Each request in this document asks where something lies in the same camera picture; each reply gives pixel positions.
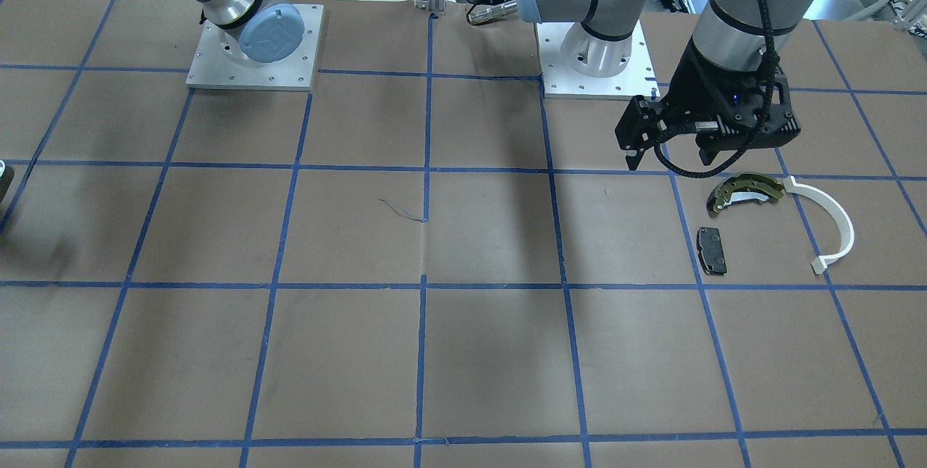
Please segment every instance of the white curved plastic part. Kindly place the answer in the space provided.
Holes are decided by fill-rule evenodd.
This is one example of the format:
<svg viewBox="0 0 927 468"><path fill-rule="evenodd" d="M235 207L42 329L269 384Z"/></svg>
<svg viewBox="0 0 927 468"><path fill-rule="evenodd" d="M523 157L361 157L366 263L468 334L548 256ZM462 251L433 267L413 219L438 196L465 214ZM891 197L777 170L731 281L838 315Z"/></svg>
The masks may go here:
<svg viewBox="0 0 927 468"><path fill-rule="evenodd" d="M853 222L850 221L850 217L843 206L838 204L837 200L834 200L830 194L821 191L820 188L799 184L795 181L795 177L785 177L785 191L786 193L804 196L821 205L837 222L837 228L840 230L840 251L837 251L836 254L821 254L811 262L811 269L814 269L814 273L823 274L829 264L846 256L850 249L853 248L855 241Z"/></svg>

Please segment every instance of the blue tape line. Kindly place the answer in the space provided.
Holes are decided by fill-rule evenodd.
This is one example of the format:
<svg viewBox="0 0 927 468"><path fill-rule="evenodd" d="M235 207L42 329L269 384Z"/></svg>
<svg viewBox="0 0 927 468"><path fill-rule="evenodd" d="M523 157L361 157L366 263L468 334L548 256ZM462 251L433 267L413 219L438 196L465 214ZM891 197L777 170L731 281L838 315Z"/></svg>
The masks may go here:
<svg viewBox="0 0 927 468"><path fill-rule="evenodd" d="M689 432L685 434L599 434L590 435L593 443L641 443L666 441L717 441L736 439L735 432Z"/></svg>
<svg viewBox="0 0 927 468"><path fill-rule="evenodd" d="M189 68L133 68L129 66L87 66L87 72L145 72L146 74L185 74Z"/></svg>
<svg viewBox="0 0 927 468"><path fill-rule="evenodd" d="M251 439L252 448L266 447L410 447L414 438Z"/></svg>
<svg viewBox="0 0 927 468"><path fill-rule="evenodd" d="M278 283L280 289L291 290L341 290L341 291L376 291L382 289L398 289L417 291L419 283Z"/></svg>
<svg viewBox="0 0 927 468"><path fill-rule="evenodd" d="M563 256L563 233L560 227L560 208L557 204L556 175L553 171L553 150L550 147L550 131L547 124L547 109L544 108L544 83L537 84L537 98L540 102L540 125L544 134L544 156L547 159L547 180L550 184L550 208L553 210L553 234L557 241L557 263L560 267L560 283L563 288L563 306L566 309L566 330L570 338L570 360L573 362L573 384L576 386L576 411L579 415L579 437L582 439L585 468L592 468L592 449L589 446L589 428L586 423L586 399L583 396L582 372L579 369L579 347L576 346L576 322L573 318L573 296L566 277L566 258Z"/></svg>
<svg viewBox="0 0 927 468"><path fill-rule="evenodd" d="M431 98L432 84L434 82L434 42L436 13L428 15L428 59L427 79L424 88L424 175L423 193L421 194L421 220L427 222L431 217Z"/></svg>
<svg viewBox="0 0 927 468"><path fill-rule="evenodd" d="M834 284L838 291L927 291L927 285L852 285Z"/></svg>
<svg viewBox="0 0 927 468"><path fill-rule="evenodd" d="M319 70L320 74L331 74L331 75L373 75L373 76L403 76L404 78L447 78L447 79L464 79L464 80L526 80L531 82L539 82L539 75L463 75L463 74L436 74L432 71L432 65L428 62L428 70L426 72L380 72L374 70L336 70L336 69L321 69Z"/></svg>
<svg viewBox="0 0 927 468"><path fill-rule="evenodd" d="M7 159L4 160L10 165L26 165L30 163L27 159ZM106 161L106 160L56 160L56 159L39 159L36 165L87 165L87 167L161 167L162 162L155 161ZM171 167L204 167L204 168L221 168L221 169L290 169L290 164L262 164L246 162L172 162ZM514 174L536 174L547 173L547 169L536 167L415 167L415 165L354 165L354 164L300 164L299 169L319 170L319 171L395 171L395 172L415 172L415 173L514 173ZM643 175L643 177L665 177L669 171L628 171L626 169L554 169L557 175ZM768 173L771 177L785 178L784 173ZM719 173L719 177L732 177L734 173ZM797 178L806 180L856 180L856 181L910 181L923 182L927 177L908 177L901 175L899 177L890 177L890 175L809 175L795 174Z"/></svg>
<svg viewBox="0 0 927 468"><path fill-rule="evenodd" d="M895 172L894 165L892 164L892 161L889 160L888 154L885 152L885 148L883 145L881 145L881 142L878 141L878 136L875 134L875 129L872 128L872 122L870 122L870 119L868 119L866 112L863 111L862 104L860 104L860 99L857 97L857 91L854 91L852 86L850 86L850 81L847 79L847 74L844 74L844 69L841 68L840 63L837 62L837 58L834 56L834 50L831 50L831 45L828 45L827 39L824 38L824 32L822 32L821 27L818 26L817 20L812 20L812 23L814 24L815 31L818 32L818 37L821 38L821 42L824 43L824 48L827 49L827 54L831 57L831 61L834 63L834 67L837 68L837 72L840 74L840 78L844 81L844 85L847 86L848 91L850 91L850 97L853 99L853 104L857 106L857 110L863 117L863 122L866 122L866 128L868 129L868 132L870 132L872 141L875 142L875 145L878 148L878 153L881 154L881 158L883 158L885 165L887 165L888 170L892 174L892 177L894 177L895 184L897 184L898 188L901 190L901 195L905 197L908 209L910 209L911 214L914 214L914 220L916 220L918 226L920 226L920 232L923 233L924 236L927 236L927 226L924 225L924 221L920 218L918 210L914 207L914 203L911 201L911 197L908 196L905 184L903 184L901 180L898 180L898 173Z"/></svg>
<svg viewBox="0 0 927 468"><path fill-rule="evenodd" d="M628 171L628 169L554 169L557 175L635 175L635 177L665 177L669 171Z"/></svg>
<svg viewBox="0 0 927 468"><path fill-rule="evenodd" d="M109 9L112 8L112 4L115 0L110 0ZM162 165L162 173L158 177L158 184L155 186L155 191L151 195L151 201L148 204L148 211L145 214L145 221L142 222L142 228L139 231L138 239L135 241L135 249L132 251L132 259L129 261L129 269L126 270L125 280L123 280L122 290L119 291L119 298L116 300L116 307L113 309L112 318L109 320L109 329L106 331L106 338L103 339L103 348L100 351L99 359L96 362L96 369L93 372L93 379L90 381L90 388L87 390L87 398L84 399L83 409L80 412L80 418L77 422L77 428L74 430L74 439L72 447L67 449L67 459L65 461L65 468L72 468L74 462L74 455L77 453L78 445L80 444L80 439L83 437L83 429L87 425L87 418L90 416L90 408L93 405L93 398L96 396L96 389L99 387L100 378L103 375L103 366L106 365L106 358L109 356L109 347L112 345L113 335L116 333L116 325L119 323L119 316L122 313L122 306L125 305L126 294L129 292L129 284L132 281L132 276L135 274L135 266L138 264L139 254L142 253L142 245L145 243L146 236L148 236L148 228L151 227L151 218L155 214L155 207L158 205L158 200L162 194L162 188L164 187L164 180L167 177L169 162L173 157L173 152L177 148L177 141L180 139L180 133L183 130L183 123L186 121L186 115L190 111L190 104L193 101L194 91L188 92L186 95L186 102L183 104L183 110L181 111L180 118L177 121L177 127L175 128L175 134L171 140L171 146L168 148L168 154L164 158L164 164Z"/></svg>
<svg viewBox="0 0 927 468"><path fill-rule="evenodd" d="M432 173L513 173L529 175L547 173L547 169L531 167L430 167L428 170Z"/></svg>
<svg viewBox="0 0 927 468"><path fill-rule="evenodd" d="M666 158L669 158L668 148L664 148ZM715 326L715 317L711 312L711 305L708 303L708 293L705 292L705 284L702 282L702 274L699 271L698 258L695 257L695 246L692 245L692 234L689 234L689 223L686 220L685 209L682 207L682 197L679 194L679 184L676 183L676 175L669 175L669 184L673 188L673 197L676 199L676 210L679 211L679 222L682 224L682 232L685 234L686 250L689 251L689 262L692 264L692 275L695 276L695 282L698 284L699 297L702 299L702 309L705 310L705 319L708 321L708 330L711 333L711 340L715 346L715 353L718 355L718 366L721 368L721 376L724 380L724 390L728 394L728 402L731 404L731 418L734 422L734 429L737 433L737 442L741 447L741 455L744 458L744 467L751 468L750 454L747 450L747 442L744 437L744 425L741 422L741 412L737 408L737 399L734 397L733 383L728 371L728 362L724 358L724 350L721 348L721 337L718 336L718 327Z"/></svg>
<svg viewBox="0 0 927 468"><path fill-rule="evenodd" d="M524 80L527 82L540 82L539 75L457 75L457 74L432 74L434 78L450 78L450 79L464 79L464 80Z"/></svg>
<svg viewBox="0 0 927 468"><path fill-rule="evenodd" d="M248 406L248 421L245 424L245 444L241 448L241 458L239 467L248 466L248 452L251 449L251 438L254 435L254 422L258 415L258 400L261 398L261 383L264 381L264 365L267 362L267 347L271 340L271 326L274 324L274 307L276 306L277 290L280 283L280 270L284 264L284 254L287 251L287 234L289 233L289 222L293 213L293 201L295 198L295 187L299 179L299 161L302 159L302 151L306 145L306 133L309 131L309 117L312 111L312 95L306 97L306 107L302 116L302 128L299 130L299 142L295 149L295 157L291 165L289 191L287 193L287 206L284 208L284 219L280 225L280 243L277 246L277 257L274 263L274 274L271 279L271 292L267 296L267 314L264 320L264 334L261 339L261 352L258 355L258 368L254 375L254 386L251 389L251 405Z"/></svg>
<svg viewBox="0 0 927 468"><path fill-rule="evenodd" d="M0 64L0 70L59 70L76 72L80 66L56 66L52 64Z"/></svg>
<svg viewBox="0 0 927 468"><path fill-rule="evenodd" d="M36 165L86 165L86 167L162 167L163 162L148 160L56 160L43 159Z"/></svg>
<svg viewBox="0 0 927 468"><path fill-rule="evenodd" d="M421 467L421 422L424 416L424 332L426 332L427 276L421 276L418 299L418 359L415 366L415 452L414 468Z"/></svg>
<svg viewBox="0 0 927 468"><path fill-rule="evenodd" d="M291 164L228 164L222 162L176 162L171 167L205 167L218 169L292 169Z"/></svg>
<svg viewBox="0 0 927 468"><path fill-rule="evenodd" d="M898 91L898 89L852 89L857 95L927 95L927 91Z"/></svg>
<svg viewBox="0 0 927 468"><path fill-rule="evenodd" d="M536 438L524 438L520 435L501 435L497 438L481 438L478 435L459 435L440 439L438 444L448 445L517 445L539 443L581 443L581 435L544 435Z"/></svg>
<svg viewBox="0 0 927 468"><path fill-rule="evenodd" d="M0 287L61 287L61 288L119 288L122 281L58 281L58 280L0 280ZM261 290L271 288L269 283L195 283L194 281L130 281L130 289L216 289L216 290ZM428 283L432 290L558 290L560 283ZM571 290L600 289L607 291L695 291L697 283L569 283ZM827 291L831 286L818 283L705 283L709 291ZM289 290L417 290L419 283L278 283L279 289ZM924 292L927 285L885 285L885 284L834 284L838 291L890 291Z"/></svg>
<svg viewBox="0 0 927 468"><path fill-rule="evenodd" d="M167 441L129 439L80 442L80 448L235 448L239 446L241 446L241 441L235 439L171 439Z"/></svg>
<svg viewBox="0 0 927 468"><path fill-rule="evenodd" d="M764 432L745 432L748 439L785 439L785 438L861 438L861 436L884 436L881 428L847 428L838 430L769 430Z"/></svg>
<svg viewBox="0 0 927 468"><path fill-rule="evenodd" d="M90 59L90 54L93 53L93 47L96 46L97 40L100 39L100 33L103 32L103 26L106 24L106 19L109 19L109 13L112 12L114 4L116 4L116 0L109 0L109 5L106 6L106 11L103 12L103 17L100 18L100 23L96 26L96 32L93 32L93 38L90 39L90 46L87 46L87 51L84 52L83 59L80 60L80 66L78 67L77 72L74 74L74 78L70 80L70 85L67 86L67 92L65 93L64 98L61 99L61 104L59 105L57 111L55 111L55 116L52 117L49 128L46 129L46 133L44 133L42 141L39 142L39 146L35 148L35 152L33 152L33 158L30 159L30 164L26 167L26 170L22 174L20 184L16 187L16 193L13 195L13 199L10 201L2 220L0 220L0 234L3 234L3 232L7 229L7 224L9 224L10 217L13 216L13 211L16 210L16 206L20 202L22 192L25 191L26 184L29 183L29 178L32 177L33 169L35 168L35 162L39 160L39 156L46 148L46 144L49 144L49 139L52 135L52 132L55 130L55 127L61 118L61 114L63 114L64 109L67 106L67 101L69 101L70 96L74 92L74 88L77 88L77 81L80 79L80 73L82 72L84 66L87 65L87 61Z"/></svg>
<svg viewBox="0 0 927 468"><path fill-rule="evenodd" d="M857 438L870 436L880 438L888 434L895 436L927 436L927 428L835 428L811 430L756 430L746 431L748 439L781 438ZM736 439L735 432L685 432L679 434L593 434L591 443L636 443L675 441L715 441ZM252 448L271 447L408 447L412 445L492 445L492 444L539 444L580 443L580 435L520 436L504 435L483 438L479 435L449 436L449 438L275 438L252 439ZM84 440L78 449L93 448L241 448L243 439L125 439ZM61 449L69 448L72 441L0 441L0 451L12 449Z"/></svg>
<svg viewBox="0 0 927 468"><path fill-rule="evenodd" d="M785 163L785 157L782 156L779 148L776 148L776 156L779 158L779 165L782 167L782 172L785 174L789 173L788 165ZM798 209L798 215L802 218L802 224L805 226L805 232L808 234L808 240L811 241L811 247L814 249L814 254L821 254L821 247L818 246L818 239L815 238L814 231L811 230L811 224L808 222L808 216L805 214L805 208L802 207L801 199L798 195L792 195L792 200L795 202L795 207ZM872 379L868 375L868 370L866 369L866 363L863 361L862 356L860 355L860 349L857 347L857 340L853 336L853 330L850 329L850 323L847 320L847 315L844 313L844 307L840 303L840 298L837 296L837 290L834 289L834 281L831 280L831 273L828 270L824 271L824 280L827 281L827 286L831 293L831 299L834 301L834 307L837 309L837 315L840 317L840 322L844 326L844 332L847 334L847 340L850 342L850 347L853 349L853 355L857 359L857 366L860 368L860 373L863 376L863 381L866 383L866 388L870 392L870 397L872 398L872 405L875 406L876 415L881 420L881 425L883 429L887 431L888 443L892 447L892 452L894 454L895 461L898 463L898 468L905 468L905 462L901 459L901 451L898 449L897 442L894 440L894 436L889 432L891 426L888 424L888 418L885 417L885 412L881 408L881 402L878 401L878 394L875 391L875 385L872 385Z"/></svg>
<svg viewBox="0 0 927 468"><path fill-rule="evenodd" d="M410 78L423 78L427 76L423 72L377 72L369 70L319 70L320 74L332 75L375 75L375 76L410 76Z"/></svg>
<svg viewBox="0 0 927 468"><path fill-rule="evenodd" d="M119 289L120 281L42 281L42 280L0 280L0 287L61 287L73 289Z"/></svg>
<svg viewBox="0 0 927 468"><path fill-rule="evenodd" d="M423 172L423 167L413 165L327 165L327 164L301 164L299 169L312 171L414 171Z"/></svg>

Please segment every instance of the metal mounting plate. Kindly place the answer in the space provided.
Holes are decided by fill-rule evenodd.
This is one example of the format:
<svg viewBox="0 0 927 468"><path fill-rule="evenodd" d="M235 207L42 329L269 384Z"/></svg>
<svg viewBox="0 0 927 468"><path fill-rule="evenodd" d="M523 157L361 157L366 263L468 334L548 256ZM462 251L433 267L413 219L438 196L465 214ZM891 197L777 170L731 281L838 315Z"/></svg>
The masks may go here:
<svg viewBox="0 0 927 468"><path fill-rule="evenodd" d="M537 54L544 75L544 95L553 99L630 99L660 95L640 22L634 26L632 55L625 71L612 78L591 78L580 74L563 59L560 45L572 22L544 22L537 27Z"/></svg>
<svg viewBox="0 0 927 468"><path fill-rule="evenodd" d="M268 64L246 58L238 42L207 20L186 75L186 85L204 89L312 91L324 7L321 4L293 6L306 25L302 43L287 58Z"/></svg>

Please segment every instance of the grid of blue tape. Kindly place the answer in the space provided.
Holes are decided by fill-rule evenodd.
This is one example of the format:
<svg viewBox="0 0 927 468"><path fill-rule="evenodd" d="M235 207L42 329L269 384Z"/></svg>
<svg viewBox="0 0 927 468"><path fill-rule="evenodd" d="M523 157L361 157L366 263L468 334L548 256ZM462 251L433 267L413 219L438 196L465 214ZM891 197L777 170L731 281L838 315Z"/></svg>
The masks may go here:
<svg viewBox="0 0 927 468"><path fill-rule="evenodd" d="M878 415L880 416L881 428L864 428L864 429L823 429L823 430L772 430L772 431L750 431L745 430L742 427L741 419L739 418L739 411L737 408L737 402L734 396L733 385L731 383L731 377L729 377L727 364L725 362L724 353L721 347L721 340L718 337L718 331L716 330L714 317L712 315L711 306L708 303L708 296L705 292L705 284L702 282L702 276L699 271L699 267L695 257L695 247L692 245L692 237L689 234L689 224L686 220L685 211L682 208L681 196L679 196L679 187L676 184L676 176L668 173L666 171L649 171L649 172L630 172L630 171L620 171L620 170L592 170L592 169L557 169L554 167L553 163L553 152L550 147L550 134L547 124L547 114L544 108L544 91L542 79L539 76L481 76L481 75L451 75L451 74L436 74L433 71L433 39L434 39L434 20L437 19L436 15L431 15L428 18L428 58L427 58L427 71L426 72L373 72L373 71L345 71L345 70L320 70L320 72L330 72L330 74L350 74L350 75L393 75L393 76L408 76L409 78L426 78L427 79L427 103L426 103L426 154L424 155L424 166L423 167L375 167L374 165L310 165L310 164L301 164L302 151L305 147L306 133L308 130L310 122L310 112L311 112L311 95L307 98L307 104L303 116L301 134L299 135L299 142L297 147L297 154L295 155L294 161L292 164L211 164L211 163L183 163L183 162L173 162L173 151L175 151L177 141L180 137L180 134L183 130L183 124L185 124L186 115L188 115L189 107L194 97L194 91L188 93L186 97L185 105L183 105L182 114L177 122L177 127L175 129L175 134L173 134L171 145L169 145L169 150L165 156L164 161L162 162L103 162L103 161L61 161L61 160L40 160L44 146L49 141L50 135L52 134L54 128L56 127L57 121L64 111L67 101L69 101L70 95L74 91L74 88L77 84L80 75L83 72L186 72L186 69L181 68L125 68L125 67L100 67L100 66L88 66L86 63L90 58L90 55L93 51L93 47L96 45L97 39L99 39L100 33L102 32L106 19L109 18L109 13L112 11L115 0L110 0L109 6L107 6L106 11L103 14L102 19L100 20L99 26L96 29L95 35L90 42L86 53L80 65L78 66L49 66L49 65L27 65L27 64L0 64L0 68L9 68L9 69L38 69L38 70L70 70L74 71L75 75L70 83L67 92L65 93L64 98L59 105L59 108L56 110L52 121L50 122L49 128L47 128L46 134L44 134L42 141L40 142L38 148L33 154L33 158L30 160L7 160L10 164L19 164L27 165L27 169L23 174L23 179L20 181L20 186L17 187L16 193L14 194L13 200L10 203L10 207L7 208L7 213L4 215L2 220L0 220L0 233L6 228L7 221L9 221L10 214L13 212L16 203L19 201L20 195L26 188L26 184L30 174L32 174L33 168L36 165L42 164L55 164L55 165L99 165L100 167L160 167L160 176L158 184L156 184L155 191L152 195L151 201L148 205L148 213L146 213L145 221L143 221L141 231L139 233L138 239L135 244L135 250L133 250L133 256L130 260L129 269L126 271L125 279L123 281L40 281L40 280L0 280L0 287L2 286L21 286L21 287L42 287L49 285L56 285L61 287L70 287L70 288L98 288L98 287L109 287L109 288L119 288L119 297L116 302L115 309L113 311L112 319L109 323L109 330L107 330L106 338L103 343L102 350L96 365L95 372L93 373L93 378L91 381L90 388L88 390L86 400L83 405L82 412L80 413L80 418L78 425L74 432L73 439L71 441L0 441L0 449L17 449L17 448L66 448L67 460L65 467L70 468L72 466L74 457L78 449L80 448L241 448L241 458L239 462L240 468L245 468L248 465L248 452L249 449L255 447L321 447L321 446L405 446L414 448L414 466L418 468L421 465L421 447L424 445L444 445L444 444L514 444L514 443L580 443L583 448L583 457L584 464L586 468L592 468L592 455L590 455L590 444L598 442L639 442L639 441L699 441L699 440L716 440L716 439L731 439L737 440L739 447L741 448L742 458L744 459L744 465L747 468L750 468L751 461L749 452L747 449L747 439L758 439L758 438L823 438L824 436L885 436L890 442L893 454L895 455L895 461L899 468L904 468L905 464L901 457L900 451L897 447L897 442L895 438L897 436L905 435L927 435L927 428L891 428L891 425L888 422L887 416L883 412L883 407L881 402L878 399L874 384L871 381L871 376L868 374L865 362L862 359L860 350L858 350L857 342L855 342L855 337L850 329L847 316L845 316L843 306L840 302L839 292L843 290L870 290L870 291L885 291L885 290L897 290L897 291L927 291L927 286L924 285L851 285L851 284L836 284L831 280L830 274L827 272L824 273L826 284L810 284L810 285L794 285L794 284L726 284L726 285L712 285L712 290L812 290L812 291L828 291L831 294L832 300L834 300L835 309L838 312L841 323L844 326L844 331L847 334L847 339L850 342L850 345L853 349L855 359L857 359L857 364L860 367L860 374L863 376L863 379L866 382L868 391L872 398L872 403L875 406ZM907 194L905 188L905 182L908 181L924 181L927 180L927 177L903 177L903 175L898 175L895 172L894 167L889 160L887 153L884 151L883 145L878 140L878 137L875 133L875 130L872 128L870 121L863 111L860 102L857 99L858 94L887 94L887 95L927 95L927 92L917 92L917 91L859 91L858 89L853 89L849 85L847 76L845 76L843 69L840 67L837 59L834 56L834 53L831 50L831 47L827 43L827 39L824 38L823 33L821 32L820 27L818 27L815 22L815 29L818 31L818 35L821 38L821 42L824 44L827 52L831 56L831 61L834 62L834 66L837 68L838 73L841 75L841 78L844 80L845 89L828 89L828 88L796 88L796 91L807 91L807 92L821 92L821 93L848 93L854 99L855 105L857 105L858 111L862 116L864 122L866 122L868 132L870 132L871 138L875 142L880 151L881 157L884 158L885 164L891 173L890 177L882 177L881 175L798 175L798 177L803 178L828 178L828 180L891 180L894 181L898 188L900 188L901 193L903 194L908 207L910 207L911 212L913 212L914 217L918 221L920 228L924 231L924 234L927 235L927 228L924 227L923 220L920 217L917 209L914 207L913 202L910 200L910 195ZM527 80L527 81L537 81L539 85L539 99L540 99L540 111L542 112L542 130L544 137L544 149L545 156L547 160L547 167L543 169L535 168L502 168L502 167L485 167L485 168L453 168L453 167L431 167L430 165L430 154L431 154L431 82L434 78L461 78L461 79L477 79L477 80ZM789 174L788 167L785 163L785 158L782 157L781 152L776 150L777 157L779 158L779 164L781 164L782 174L781 177ZM282 220L282 227L280 230L280 243L278 247L277 257L274 263L274 275L272 276L271 283L170 283L169 281L162 281L161 283L139 283L139 281L133 281L133 273L135 272L135 265L138 261L139 253L142 249L143 242L146 239L146 234L148 234L148 227L151 222L151 218L154 214L156 204L162 192L162 186L164 184L165 178L169 172L169 169L172 167L231 167L231 168L269 168L269 169L290 169L291 170L291 179L290 186L288 191L287 204L285 205L284 219ZM428 218L428 208L429 208L429 182L431 173L533 173L533 174L547 174L549 185L550 185L550 200L552 201L553 208L553 226L554 233L556 236L557 243L557 257L560 267L560 283L499 283L499 284L486 284L486 283L428 283L427 276L422 275L420 283L281 283L280 279L280 269L282 266L282 260L284 259L285 253L285 243L287 243L287 234L288 234L288 225L290 220L290 214L293 207L293 199L295 196L295 187L298 182L299 171L304 169L327 169L327 170L363 170L363 171L418 171L423 172L424 174L424 219ZM676 209L679 211L679 220L681 220L681 228L685 234L686 244L689 247L689 260L692 265L692 272L695 276L695 283L670 283L670 284L620 284L620 283L570 283L567 279L566 273L566 264L565 259L563 259L563 239L560 230L560 216L559 216L559 207L557 204L557 190L556 190L556 175L570 175L570 174L593 174L593 175L665 175L668 177L670 185L673 190L673 194L676 200ZM818 244L815 240L811 226L808 223L808 218L805 216L804 207L802 207L801 201L795 197L795 204L797 205L799 214L802 218L802 223L805 225L805 230L808 233L808 239L811 242L812 246L815 249L815 253L820 253L818 251ZM258 368L255 372L255 381L252 390L251 396L251 405L248 407L248 421L246 422L246 432L244 438L242 439L215 439L215 440L180 440L180 439L159 439L159 440L84 440L83 439L83 428L86 425L87 418L90 413L90 408L93 404L93 397L96 394L97 386L99 385L100 376L102 376L103 366L106 363L106 356L109 353L109 347L112 344L113 335L115 333L116 326L119 322L119 314L122 312L122 305L125 302L126 293L129 289L163 289L163 288L175 288L175 289L265 289L269 291L268 295L268 306L266 312L264 334L261 339L261 351L259 352L259 361ZM258 401L259 394L261 394L261 380L264 376L264 363L267 355L267 347L269 345L269 334L272 329L272 322L274 321L274 305L276 299L276 293L279 289L383 289L383 288L392 288L392 289L417 289L420 292L420 304L419 304L419 332L418 332L418 356L417 356L417 373L416 373L416 409L415 409L415 435L413 438L364 438L364 439L354 439L354 438L280 438L280 439L254 439L252 438L252 432L254 430L254 422L258 411ZM432 290L441 290L441 289L560 289L563 291L563 302L565 303L566 310L566 319L567 319L567 330L569 330L569 340L570 340L570 353L573 363L574 371L574 383L576 388L576 402L577 402L577 413L579 413L579 434L578 435L550 435L550 436L501 436L501 438L481 438L480 436L453 436L453 438L425 438L423 436L423 408L424 408L424 346L426 345L426 322L427 322L427 291ZM593 435L589 433L588 426L586 423L586 409L585 402L583 398L583 389L582 389L582 372L579 368L579 350L576 346L576 330L575 323L573 321L573 309L572 309L572 298L571 290L575 289L610 289L610 290L694 290L698 291L702 300L702 308L705 310L706 322L708 322L708 327L710 335L712 337L713 345L715 346L716 356L718 357L718 368L721 369L722 378L725 383L725 389L728 395L729 405L731 405L731 415L733 417L734 428L733 432L711 432L711 433L685 433L685 434L618 434L618 435Z"/></svg>

